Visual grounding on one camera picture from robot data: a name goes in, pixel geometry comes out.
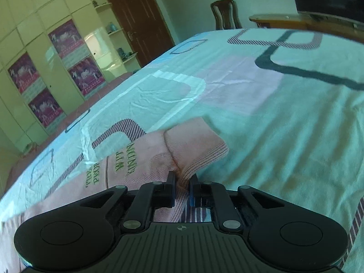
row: triangular cutout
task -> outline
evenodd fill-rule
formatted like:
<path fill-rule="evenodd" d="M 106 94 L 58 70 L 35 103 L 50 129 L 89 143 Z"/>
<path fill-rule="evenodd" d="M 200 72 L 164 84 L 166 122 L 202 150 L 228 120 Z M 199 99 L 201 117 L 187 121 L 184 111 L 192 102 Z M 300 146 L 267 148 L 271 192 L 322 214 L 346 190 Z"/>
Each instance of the triangular cutout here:
<path fill-rule="evenodd" d="M 110 199 L 110 197 L 112 195 L 113 195 L 113 192 L 108 192 L 108 193 L 102 194 L 99 197 L 93 198 L 93 199 L 81 204 L 81 206 L 89 207 L 89 208 L 101 208 Z"/>
<path fill-rule="evenodd" d="M 258 203 L 265 209 L 278 208 L 284 206 L 284 204 L 277 202 L 273 199 L 270 199 L 261 193 L 254 192 L 252 193 L 252 195 L 254 196 L 256 201 L 258 201 Z"/>

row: wooden door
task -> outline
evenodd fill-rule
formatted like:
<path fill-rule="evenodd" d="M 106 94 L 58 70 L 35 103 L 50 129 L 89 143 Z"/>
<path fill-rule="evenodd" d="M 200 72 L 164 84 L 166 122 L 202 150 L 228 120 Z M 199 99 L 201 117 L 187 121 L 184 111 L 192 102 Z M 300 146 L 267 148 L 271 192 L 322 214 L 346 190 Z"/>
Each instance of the wooden door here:
<path fill-rule="evenodd" d="M 108 0 L 141 66 L 174 45 L 155 0 Z"/>

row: poster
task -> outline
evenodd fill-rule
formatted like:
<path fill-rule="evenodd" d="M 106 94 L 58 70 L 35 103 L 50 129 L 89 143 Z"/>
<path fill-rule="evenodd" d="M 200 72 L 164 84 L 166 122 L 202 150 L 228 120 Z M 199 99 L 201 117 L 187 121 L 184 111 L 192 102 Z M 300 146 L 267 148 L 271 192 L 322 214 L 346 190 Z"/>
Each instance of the poster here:
<path fill-rule="evenodd" d="M 27 104 L 46 87 L 27 52 L 19 57 L 8 72 Z"/>
<path fill-rule="evenodd" d="M 68 70 L 83 96 L 105 82 L 92 57 L 87 57 Z"/>
<path fill-rule="evenodd" d="M 45 128 L 63 113 L 63 110 L 51 95 L 48 88 L 45 88 L 37 95 L 29 103 L 29 107 Z"/>
<path fill-rule="evenodd" d="M 48 34 L 71 78 L 86 98 L 105 79 L 72 20 Z"/>

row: bed sheet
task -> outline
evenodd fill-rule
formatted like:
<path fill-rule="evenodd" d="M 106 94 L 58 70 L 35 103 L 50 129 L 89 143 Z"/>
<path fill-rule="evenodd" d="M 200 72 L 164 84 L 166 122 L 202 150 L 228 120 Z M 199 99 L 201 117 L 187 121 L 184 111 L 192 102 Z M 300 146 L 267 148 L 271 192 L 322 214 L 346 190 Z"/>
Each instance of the bed sheet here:
<path fill-rule="evenodd" d="M 362 272 L 364 45 L 283 29 L 213 31 L 166 52 L 60 134 L 0 201 L 5 221 L 146 132 L 202 116 L 230 152 L 199 171 L 329 216 Z"/>

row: silver screw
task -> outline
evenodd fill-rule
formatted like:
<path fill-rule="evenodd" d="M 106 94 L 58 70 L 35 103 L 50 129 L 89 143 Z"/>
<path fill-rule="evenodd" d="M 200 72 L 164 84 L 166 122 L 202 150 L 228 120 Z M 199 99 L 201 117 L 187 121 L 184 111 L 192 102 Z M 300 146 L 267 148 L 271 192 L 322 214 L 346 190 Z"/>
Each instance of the silver screw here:
<path fill-rule="evenodd" d="M 141 226 L 141 223 L 137 220 L 127 220 L 123 226 L 126 229 L 137 229 Z"/>
<path fill-rule="evenodd" d="M 226 220 L 222 225 L 227 229 L 238 229 L 241 226 L 237 220 Z"/>

